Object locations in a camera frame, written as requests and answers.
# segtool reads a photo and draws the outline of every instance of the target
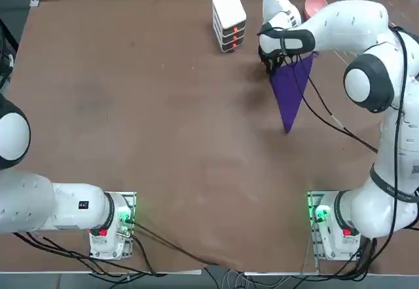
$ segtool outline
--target gray floor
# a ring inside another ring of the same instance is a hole
[[[26,17],[29,12],[28,0],[0,0],[0,17],[5,21],[10,31],[19,41],[23,32]],[[211,273],[217,279],[221,288],[221,281],[225,269],[214,267]],[[234,275],[231,275],[231,288],[234,288]],[[257,277],[255,280],[272,284],[278,277]],[[291,289],[297,283],[297,280],[290,279],[283,285],[283,289]],[[26,274],[26,275],[7,275],[0,274],[1,289],[23,289],[23,288],[42,288],[42,289],[102,289],[109,288],[111,284],[83,274]],[[384,289],[384,288],[418,288],[419,279],[417,277],[367,277],[363,282],[339,282],[337,280],[327,282],[305,282],[300,289],[304,288],[322,288],[322,289]],[[211,288],[216,289],[214,281],[206,274],[202,276],[193,275],[168,275],[160,279],[144,277],[131,284],[119,286],[118,288]]]

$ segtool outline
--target green light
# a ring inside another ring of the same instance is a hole
[[[325,206],[325,205],[319,205],[316,209],[316,218],[319,221],[324,222],[329,215],[329,211],[330,211],[330,207]]]

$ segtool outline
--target stacked white containers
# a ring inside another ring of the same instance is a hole
[[[246,13],[240,0],[212,0],[212,21],[223,52],[243,44]]]

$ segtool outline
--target white label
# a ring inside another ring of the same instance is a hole
[[[95,245],[104,245],[107,243],[106,238],[103,237],[95,237],[95,236],[91,236],[90,238],[90,242],[94,243]]]

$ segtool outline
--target black cable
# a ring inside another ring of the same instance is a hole
[[[147,268],[149,269],[150,273],[152,274],[152,276],[154,276],[154,277],[163,277],[163,276],[166,276],[166,274],[158,274],[158,273],[155,272],[155,270],[151,267],[150,261],[149,261],[149,259],[147,257],[147,254],[145,253],[145,249],[144,249],[144,246],[141,243],[141,241],[135,235],[131,235],[131,237],[133,238],[133,240],[139,246],[139,248],[141,250],[141,253],[143,254],[144,262],[145,262]]]
[[[215,285],[217,286],[217,289],[220,289],[220,286],[218,285],[217,279],[215,279],[215,277],[210,273],[210,271],[208,270],[207,267],[204,268],[204,271],[206,271],[208,273],[208,275],[212,278],[212,280],[214,280]]]
[[[320,99],[321,104],[323,104],[323,107],[326,109],[326,111],[328,112],[328,114],[329,114],[331,117],[335,117],[335,116],[333,115],[333,113],[330,111],[329,107],[327,107],[327,105],[326,105],[326,103],[325,103],[325,101],[324,101],[323,97],[322,97],[322,96],[321,96],[321,94],[320,94],[320,91],[317,89],[316,85],[314,84],[313,80],[312,80],[312,79],[311,79],[311,77],[310,77],[310,74],[307,72],[306,67],[304,66],[304,63],[302,62],[301,55],[300,55],[300,54],[298,54],[298,55],[297,55],[297,57],[299,58],[299,60],[300,60],[300,62],[301,62],[302,69],[304,70],[304,72],[305,72],[306,76],[308,77],[308,80],[309,80],[310,84],[313,86],[314,91],[315,91],[315,92],[316,92],[316,94],[318,95],[318,97],[319,97],[319,99]],[[355,140],[359,141],[361,144],[363,144],[365,147],[367,147],[368,149],[370,149],[370,150],[371,150],[371,151],[373,151],[374,153],[378,153],[377,148],[375,148],[374,146],[372,146],[372,145],[368,144],[366,141],[364,141],[364,140],[362,140],[361,138],[359,138],[358,136],[356,136],[354,133],[352,133],[350,130],[348,130],[345,126],[343,127],[343,130],[349,134],[348,136],[350,136],[350,137],[352,137],[353,139],[355,139]]]
[[[362,281],[367,276],[368,270],[369,270],[369,265],[367,264],[368,261],[367,261],[367,263],[365,265],[361,266],[361,269],[359,269],[359,266],[360,266],[361,261],[362,261],[363,258],[361,258],[357,262],[357,265],[356,265],[355,269],[353,269],[352,271],[350,271],[350,272],[348,272],[346,274],[343,274],[343,275],[339,275],[339,273],[341,271],[343,271],[343,269],[349,263],[351,263],[352,260],[353,260],[353,258],[358,253],[360,253],[361,251],[362,251],[362,256],[363,256],[363,253],[365,253],[364,252],[364,249],[366,249],[366,247],[369,244],[369,242],[370,242],[369,239],[367,239],[367,241],[365,242],[365,244],[362,247],[359,247],[358,250],[357,250],[357,252],[355,254],[353,254],[351,256],[351,258],[335,274],[333,274],[333,275],[313,275],[313,276],[306,276],[306,277],[304,277],[302,279],[301,278],[298,278],[298,277],[292,276],[293,278],[300,279],[300,282],[296,286],[294,286],[294,288],[297,288],[298,286],[300,286],[304,281],[306,281],[306,282],[322,282],[322,281],[328,281],[328,280],[331,280],[331,279],[352,280],[352,281],[356,281],[356,282]],[[376,239],[373,239],[373,243],[372,243],[371,249],[370,249],[370,251],[368,253],[368,260],[374,254],[374,252],[376,250],[376,245],[377,245],[377,240]],[[308,279],[308,277],[321,277],[322,279]]]
[[[109,289],[113,289],[116,286],[120,285],[120,284],[128,284],[129,282],[133,282],[137,279],[140,279],[141,277],[144,277],[145,275],[136,275],[133,276],[132,278],[130,277],[130,279],[123,279],[121,281],[115,282],[114,285],[112,285]]]
[[[23,236],[22,236],[21,234],[19,234],[19,233],[13,233],[13,234],[14,234],[16,237],[18,237],[20,240],[22,240],[23,242],[25,242],[25,243],[27,243],[27,244],[29,244],[29,245],[33,246],[34,248],[38,248],[38,249],[40,249],[40,250],[42,250],[42,251],[49,252],[49,253],[52,253],[52,254],[57,254],[57,255],[59,255],[59,256],[63,256],[63,257],[66,257],[66,258],[73,258],[73,254],[63,253],[63,252],[61,252],[61,251],[59,251],[59,250],[52,250],[52,249],[49,249],[49,248],[45,248],[45,247],[43,247],[43,246],[39,246],[38,244],[36,244],[36,243],[34,243],[34,242],[32,242],[32,241],[30,241],[30,240],[26,239],[25,237],[23,237]],[[145,272],[143,272],[143,271],[139,271],[139,270],[137,270],[137,269],[134,269],[134,268],[131,268],[131,267],[128,267],[128,266],[123,266],[123,265],[120,265],[120,264],[117,264],[117,263],[113,263],[112,261],[109,261],[109,260],[103,260],[103,259],[100,259],[100,258],[93,258],[93,257],[90,257],[90,256],[85,256],[85,255],[83,255],[83,254],[81,254],[81,253],[78,253],[78,252],[76,252],[76,251],[69,251],[69,252],[72,252],[72,253],[77,253],[77,256],[78,256],[79,258],[82,258],[82,259],[85,259],[85,260],[90,260],[90,261],[92,261],[92,260],[94,260],[94,261],[100,261],[100,262],[102,262],[102,263],[104,263],[104,264],[108,264],[108,265],[112,265],[112,266],[115,266],[115,267],[119,267],[119,268],[125,269],[125,270],[127,270],[127,271],[133,271],[133,272],[135,272],[135,273],[139,273],[139,274],[150,275],[150,274],[148,274],[148,273],[145,273]]]
[[[49,248],[51,250],[60,250],[62,252],[65,252],[66,254],[71,255],[71,258],[75,258],[76,260],[78,260],[79,262],[81,262],[84,266],[86,266],[87,268],[89,268],[93,273],[97,274],[97,275],[106,275],[108,277],[120,277],[120,276],[116,276],[116,275],[112,275],[107,273],[106,271],[104,271],[95,261],[91,261],[92,263],[94,263],[96,265],[96,267],[100,270],[100,272],[96,271],[93,267],[91,267],[90,265],[88,265],[85,261],[83,261],[80,257],[77,256],[77,254],[75,254],[76,252],[72,252],[72,251],[68,251],[65,248],[62,248],[61,246],[59,246],[58,244],[56,244],[55,242],[51,241],[48,238],[44,238],[46,241],[48,241],[49,243],[51,243],[53,246],[50,246],[48,244],[42,243],[41,241],[37,240],[31,233],[27,232],[26,233],[28,235],[28,237],[36,244],[38,244],[39,246],[43,246],[45,248]]]
[[[401,118],[403,114],[403,105],[405,101],[405,91],[406,91],[406,82],[407,82],[407,49],[405,41],[403,40],[403,37],[399,33],[399,30],[402,30],[401,28],[397,27],[390,27],[390,29],[394,32],[395,36],[400,41],[400,45],[403,51],[403,82],[401,85],[401,94],[400,94],[400,103],[399,103],[399,111],[397,112],[397,120],[395,124],[395,136],[394,136],[394,206],[393,206],[393,220],[392,220],[392,226],[390,227],[390,233],[388,234],[387,240],[381,247],[381,249],[373,256],[371,259],[370,264],[377,259],[381,255],[381,253],[384,251],[384,249],[387,247],[387,245],[390,243],[394,229],[395,229],[395,220],[397,215],[397,194],[398,194],[398,182],[399,182],[399,133],[400,133],[400,124],[401,124]]]
[[[284,62],[285,62],[285,64],[287,64],[287,66],[290,66],[290,67],[292,67],[291,65],[289,65],[288,63],[287,63],[287,61],[284,59]],[[297,81],[297,74],[295,73],[295,68],[294,67],[292,67],[293,68],[293,73],[294,73],[294,79],[295,79],[295,83],[297,84],[297,88],[298,88],[298,90],[300,91],[300,94],[301,94],[301,98],[302,98],[302,100],[304,101],[304,103],[306,104],[306,106],[307,106],[307,108],[310,110],[310,112],[314,115],[314,116],[316,116],[321,122],[323,122],[324,124],[326,124],[327,126],[329,126],[329,127],[331,127],[331,128],[333,128],[334,130],[336,130],[336,131],[338,131],[338,132],[340,132],[340,133],[342,133],[342,134],[345,134],[345,135],[347,135],[347,136],[349,136],[349,137],[351,137],[351,138],[353,138],[353,139],[355,139],[355,140],[357,140],[357,141],[359,141],[359,142],[361,142],[363,145],[365,145],[365,146],[367,146],[369,149],[371,149],[372,151],[374,151],[374,150],[376,150],[373,146],[371,146],[371,145],[369,145],[368,143],[366,143],[366,142],[364,142],[363,140],[361,140],[360,138],[358,138],[357,136],[355,136],[355,135],[353,135],[353,134],[351,134],[351,133],[349,133],[349,132],[346,132],[345,130],[341,130],[340,128],[338,128],[338,127],[336,127],[335,125],[333,125],[333,124],[331,124],[331,123],[329,123],[329,122],[327,122],[323,117],[321,117],[316,111],[314,111],[314,109],[310,106],[310,104],[308,104],[308,102],[307,102],[307,99],[304,97],[304,92],[302,91],[302,88],[300,87],[300,85],[298,84],[298,81]]]
[[[63,252],[66,252],[68,254],[79,254],[79,253],[77,253],[75,251],[66,250],[65,248],[61,247],[60,245],[56,244],[55,242],[53,242],[52,240],[50,240],[50,239],[48,239],[46,237],[43,237],[43,239],[46,240],[46,241],[48,241],[48,242],[50,242],[51,244],[53,244],[54,247],[49,246],[49,245],[47,245],[45,243],[42,243],[42,242],[38,241],[30,233],[27,233],[27,235],[30,237],[30,239],[33,240],[33,242],[37,243],[40,246],[44,246],[45,248],[60,249]],[[93,272],[92,274],[88,274],[89,276],[94,277],[94,278],[97,278],[97,279],[100,279],[100,280],[105,281],[105,282],[109,282],[109,283],[114,284],[114,285],[126,284],[126,283],[132,282],[134,280],[137,280],[137,279],[139,279],[139,278],[147,275],[147,274],[141,272],[141,273],[136,273],[134,276],[130,277],[129,279],[128,278],[123,278],[123,279],[120,279],[120,280],[105,279],[105,278],[102,278],[100,276],[106,275],[106,276],[111,277],[111,278],[121,278],[124,275],[122,275],[122,274],[121,275],[112,275],[112,274],[104,271],[94,260],[91,260],[90,258],[88,258],[86,260],[91,261],[92,263],[94,263],[102,271],[102,273],[97,272],[93,267],[89,266],[86,262],[84,262],[82,259],[80,259],[76,255],[72,255],[71,258],[75,258],[76,260],[78,260],[81,263],[83,263],[83,265],[85,265],[87,268],[89,268]]]
[[[166,243],[169,247],[171,247],[171,248],[173,248],[175,250],[178,250],[179,252],[184,253],[184,255],[189,256],[190,258],[192,258],[192,259],[194,259],[196,261],[199,261],[200,263],[204,263],[204,264],[207,264],[207,265],[218,265],[218,264],[215,264],[215,263],[213,263],[211,261],[204,260],[202,258],[199,258],[198,256],[195,256],[194,254],[189,253],[188,251],[186,251],[186,250],[182,249],[181,247],[179,247],[179,246],[177,246],[177,245],[175,245],[175,244],[173,244],[173,243],[171,243],[171,242],[163,239],[162,237],[160,237],[156,233],[152,232],[150,229],[144,227],[143,225],[140,225],[139,223],[134,222],[133,220],[126,220],[125,222],[136,225],[140,229],[148,232],[152,236],[154,236],[154,237],[158,238],[159,240],[161,240],[162,242]]]

